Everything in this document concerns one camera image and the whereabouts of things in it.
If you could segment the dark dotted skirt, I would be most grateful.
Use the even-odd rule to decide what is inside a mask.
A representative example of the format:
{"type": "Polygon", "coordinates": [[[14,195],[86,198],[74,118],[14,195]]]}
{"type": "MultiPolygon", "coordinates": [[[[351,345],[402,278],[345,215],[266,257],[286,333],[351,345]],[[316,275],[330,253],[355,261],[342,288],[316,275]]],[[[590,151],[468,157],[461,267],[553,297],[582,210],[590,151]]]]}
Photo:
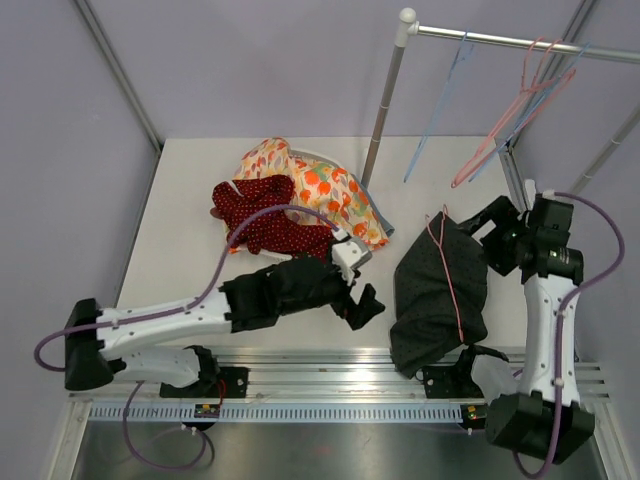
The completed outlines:
{"type": "MultiPolygon", "coordinates": [[[[429,220],[439,236],[441,212],[429,220]]],[[[488,296],[488,267],[481,245],[461,233],[448,217],[444,251],[460,309],[465,343],[456,317],[438,249],[427,229],[420,233],[394,272],[396,321],[390,329],[391,359],[406,378],[441,360],[462,345],[483,341],[488,330],[483,310],[488,296]]]]}

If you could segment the light blue denim skirt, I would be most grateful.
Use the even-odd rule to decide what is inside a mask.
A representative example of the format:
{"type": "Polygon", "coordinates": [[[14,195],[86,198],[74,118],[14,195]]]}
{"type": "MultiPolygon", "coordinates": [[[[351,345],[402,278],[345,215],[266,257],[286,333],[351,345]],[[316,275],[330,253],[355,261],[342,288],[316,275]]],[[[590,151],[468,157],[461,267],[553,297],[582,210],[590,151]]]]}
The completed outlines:
{"type": "Polygon", "coordinates": [[[369,201],[371,208],[373,209],[373,212],[376,214],[378,218],[378,222],[380,223],[382,230],[388,237],[391,237],[395,233],[395,227],[381,213],[377,203],[375,202],[374,198],[371,196],[369,190],[366,187],[364,187],[363,191],[366,194],[366,197],[369,201]]]}

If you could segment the red polka dot skirt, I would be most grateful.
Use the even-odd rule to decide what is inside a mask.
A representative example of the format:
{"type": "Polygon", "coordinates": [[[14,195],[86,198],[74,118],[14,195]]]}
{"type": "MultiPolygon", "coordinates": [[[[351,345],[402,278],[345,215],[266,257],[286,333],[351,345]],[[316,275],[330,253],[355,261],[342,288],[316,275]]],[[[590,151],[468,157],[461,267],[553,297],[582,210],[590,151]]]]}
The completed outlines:
{"type": "MultiPolygon", "coordinates": [[[[234,180],[216,185],[212,192],[214,208],[230,232],[254,213],[275,205],[289,205],[294,183],[285,175],[263,179],[234,180]]],[[[263,250],[294,257],[314,256],[323,260],[333,240],[327,225],[302,225],[283,211],[267,213],[248,225],[232,244],[244,245],[252,254],[263,250]]]]}

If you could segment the orange floral skirt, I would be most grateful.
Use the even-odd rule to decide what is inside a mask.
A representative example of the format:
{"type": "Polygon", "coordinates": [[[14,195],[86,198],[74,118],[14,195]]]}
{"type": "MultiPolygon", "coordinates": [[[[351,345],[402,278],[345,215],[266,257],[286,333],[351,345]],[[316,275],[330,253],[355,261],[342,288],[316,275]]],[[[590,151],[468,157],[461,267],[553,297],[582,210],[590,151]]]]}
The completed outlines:
{"type": "Polygon", "coordinates": [[[366,188],[340,163],[295,150],[286,139],[273,137],[244,154],[233,178],[255,180],[273,175],[285,175],[293,181],[294,205],[323,214],[372,250],[389,243],[393,227],[366,188]]]}

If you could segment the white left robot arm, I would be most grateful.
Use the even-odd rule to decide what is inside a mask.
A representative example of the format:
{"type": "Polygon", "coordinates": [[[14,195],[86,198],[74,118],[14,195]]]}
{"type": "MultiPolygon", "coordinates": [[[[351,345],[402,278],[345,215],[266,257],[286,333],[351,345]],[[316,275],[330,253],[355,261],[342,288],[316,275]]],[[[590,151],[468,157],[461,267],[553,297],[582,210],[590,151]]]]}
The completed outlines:
{"type": "Polygon", "coordinates": [[[352,288],[338,266],[305,257],[226,281],[194,307],[170,302],[124,311],[80,300],[65,325],[64,387],[78,392],[114,380],[145,381],[161,384],[164,397],[205,397],[220,372],[211,351],[193,345],[171,353],[164,343],[265,329],[282,316],[324,306],[357,331],[385,306],[371,284],[358,300],[352,288]]]}

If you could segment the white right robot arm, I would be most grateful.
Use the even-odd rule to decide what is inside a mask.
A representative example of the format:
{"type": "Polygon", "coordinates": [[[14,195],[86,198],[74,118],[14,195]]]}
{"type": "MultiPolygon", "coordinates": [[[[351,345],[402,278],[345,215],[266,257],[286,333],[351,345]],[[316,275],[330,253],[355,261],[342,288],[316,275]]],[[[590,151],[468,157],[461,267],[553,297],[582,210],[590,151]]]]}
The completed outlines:
{"type": "Polygon", "coordinates": [[[584,279],[584,256],[568,245],[574,208],[535,198],[519,212],[500,196],[470,219],[460,231],[475,234],[488,222],[493,229],[481,238],[483,256],[495,272],[521,272],[527,311],[525,360],[514,377],[488,366],[488,355],[454,371],[456,389],[466,396],[483,391],[488,411],[488,442],[545,467],[567,460],[593,435],[595,417],[581,406],[574,368],[574,318],[584,279]]]}

